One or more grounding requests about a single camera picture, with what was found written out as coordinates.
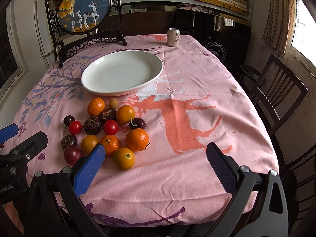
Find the small mandarin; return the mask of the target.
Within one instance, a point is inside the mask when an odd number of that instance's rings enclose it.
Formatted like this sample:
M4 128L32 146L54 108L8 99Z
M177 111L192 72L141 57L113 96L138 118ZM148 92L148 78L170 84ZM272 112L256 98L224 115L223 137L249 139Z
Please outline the small mandarin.
M111 157L114 152L120 148L120 140L115 135L105 135L100 144L105 148L106 156Z

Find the white oval plate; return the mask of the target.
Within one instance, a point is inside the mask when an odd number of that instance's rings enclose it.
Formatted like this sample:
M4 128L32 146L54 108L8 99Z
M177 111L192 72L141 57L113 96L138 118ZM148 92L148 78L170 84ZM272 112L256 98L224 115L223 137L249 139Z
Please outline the white oval plate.
M90 63L81 75L81 84L97 95L122 96L155 82L163 69L157 55L141 50L119 51Z

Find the red cherry tomato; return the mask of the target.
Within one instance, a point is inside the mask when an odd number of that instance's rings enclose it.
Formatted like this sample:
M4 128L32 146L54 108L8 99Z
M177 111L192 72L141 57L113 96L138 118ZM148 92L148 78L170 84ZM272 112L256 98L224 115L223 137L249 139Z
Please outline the red cherry tomato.
M115 120L107 120L103 125L105 135L116 135L119 130L119 125Z
M72 121L69 125L69 132L72 135L77 135L81 133L82 129L83 129L82 124L77 120Z

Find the round deer screen ornament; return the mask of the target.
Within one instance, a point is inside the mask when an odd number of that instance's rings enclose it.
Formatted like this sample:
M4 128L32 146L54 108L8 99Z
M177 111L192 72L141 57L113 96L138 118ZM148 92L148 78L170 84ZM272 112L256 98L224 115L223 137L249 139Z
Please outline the round deer screen ornament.
M122 0L46 0L45 6L60 68L79 51L94 44L127 44L120 29Z

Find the small beige longan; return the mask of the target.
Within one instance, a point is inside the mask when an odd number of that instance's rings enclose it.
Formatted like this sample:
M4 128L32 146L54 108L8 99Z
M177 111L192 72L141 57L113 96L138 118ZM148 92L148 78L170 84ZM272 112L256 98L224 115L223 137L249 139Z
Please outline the small beige longan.
M109 108L117 109L119 106L119 100L116 98L112 98L109 100L108 104L109 104Z

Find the black cabinet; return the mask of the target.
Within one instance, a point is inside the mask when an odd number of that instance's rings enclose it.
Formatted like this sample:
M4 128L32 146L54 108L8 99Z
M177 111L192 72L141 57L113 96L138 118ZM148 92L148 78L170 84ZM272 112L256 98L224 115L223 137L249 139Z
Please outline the black cabinet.
M177 9L175 27L193 36L225 66L245 62L251 28L235 20L205 12Z

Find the dark water chestnut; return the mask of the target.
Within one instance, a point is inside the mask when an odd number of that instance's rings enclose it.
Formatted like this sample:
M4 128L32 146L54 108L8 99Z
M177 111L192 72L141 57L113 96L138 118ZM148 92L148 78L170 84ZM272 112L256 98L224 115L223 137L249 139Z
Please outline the dark water chestnut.
M98 117L89 117L83 125L84 131L89 135L97 135L102 128L102 122Z
M116 121L116 113L117 110L113 108L107 108L104 109L99 115L98 118L99 120L104 124L108 120L114 120Z
M62 150L64 150L68 146L76 146L77 143L78 143L77 137L73 134L68 134L63 137L63 139L60 142L60 145L62 147Z

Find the dark cherry with stem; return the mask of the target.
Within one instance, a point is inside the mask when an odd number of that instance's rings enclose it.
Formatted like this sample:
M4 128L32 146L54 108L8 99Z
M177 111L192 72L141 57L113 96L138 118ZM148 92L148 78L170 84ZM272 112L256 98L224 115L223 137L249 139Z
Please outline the dark cherry with stem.
M71 122L75 121L75 118L72 115L68 115L64 118L63 123L65 125L63 135L65 135L66 129L70 126Z

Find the dark red plum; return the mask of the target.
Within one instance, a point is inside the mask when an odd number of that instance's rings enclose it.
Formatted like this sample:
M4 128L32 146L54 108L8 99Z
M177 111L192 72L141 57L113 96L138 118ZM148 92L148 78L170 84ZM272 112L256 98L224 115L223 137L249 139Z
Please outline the dark red plum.
M83 156L83 151L78 149L76 146L71 145L64 149L64 159L70 166L74 166L75 163Z

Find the large mandarin orange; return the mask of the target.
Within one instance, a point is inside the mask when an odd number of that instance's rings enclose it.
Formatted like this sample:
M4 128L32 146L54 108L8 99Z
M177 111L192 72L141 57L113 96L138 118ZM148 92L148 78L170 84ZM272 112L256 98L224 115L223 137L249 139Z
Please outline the large mandarin orange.
M105 102L100 97L92 99L87 106L87 112L90 116L98 116L104 109Z

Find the dark wooden chair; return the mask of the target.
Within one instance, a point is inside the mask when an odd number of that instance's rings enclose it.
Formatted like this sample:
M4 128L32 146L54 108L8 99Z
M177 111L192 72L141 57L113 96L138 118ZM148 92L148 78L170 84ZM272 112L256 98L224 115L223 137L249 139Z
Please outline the dark wooden chair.
M261 89L265 77L268 75L272 66L277 67L277 71L273 76L271 84L266 91ZM299 95L291 104L289 109L283 116L279 116L276 109L290 94L294 88L298 88ZM292 116L296 109L300 106L303 99L308 93L308 88L302 83L298 76L289 69L276 56L270 55L262 73L249 92L249 98L254 104L261 102L268 111L274 125L267 131L270 136L274 135L277 130Z

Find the pink printed tablecloth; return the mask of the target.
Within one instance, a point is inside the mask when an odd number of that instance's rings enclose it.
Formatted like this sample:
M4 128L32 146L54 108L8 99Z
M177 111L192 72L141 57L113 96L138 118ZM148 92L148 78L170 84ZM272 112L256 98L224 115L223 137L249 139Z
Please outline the pink printed tablecloth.
M278 169L263 122L246 93L226 67L193 37L183 35L176 48L164 35L130 36L127 45L95 44L53 65L23 100L14 122L17 136L4 152L44 132L48 145L28 163L27 180L36 171L59 172L66 166L60 142L63 119L88 118L94 95L81 85L83 70L107 54L147 51L164 63L159 79L143 90L119 98L146 122L150 144L136 152L135 164L119 170L106 158L81 197L91 215L109 226L200 224L215 220L231 196L225 192L206 157L210 142L239 165L254 172Z

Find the orange kumquat front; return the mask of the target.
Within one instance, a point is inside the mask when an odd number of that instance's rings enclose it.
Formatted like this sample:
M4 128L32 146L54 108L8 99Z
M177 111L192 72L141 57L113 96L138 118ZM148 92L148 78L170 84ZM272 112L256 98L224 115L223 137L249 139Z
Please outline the orange kumquat front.
M119 148L113 154L113 163L120 170L128 170L135 163L135 155L129 148Z

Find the orange kumquat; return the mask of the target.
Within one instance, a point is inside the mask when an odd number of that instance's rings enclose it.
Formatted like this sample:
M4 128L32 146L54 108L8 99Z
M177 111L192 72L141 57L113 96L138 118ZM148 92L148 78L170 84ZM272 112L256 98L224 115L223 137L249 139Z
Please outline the orange kumquat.
M113 154L113 163L120 170L128 170L135 163L135 155L129 148L119 148Z
M121 106L116 113L117 121L125 125L131 121L131 119L135 118L135 110L130 105Z
M99 139L95 135L86 135L81 141L81 149L85 154L89 154L99 143Z

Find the pink drink can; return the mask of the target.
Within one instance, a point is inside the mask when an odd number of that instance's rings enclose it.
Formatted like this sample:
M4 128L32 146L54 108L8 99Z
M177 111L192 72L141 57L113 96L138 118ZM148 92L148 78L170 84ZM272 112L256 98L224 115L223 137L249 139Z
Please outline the pink drink can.
M167 31L166 43L170 47L177 47L180 44L180 30L176 28L169 28Z

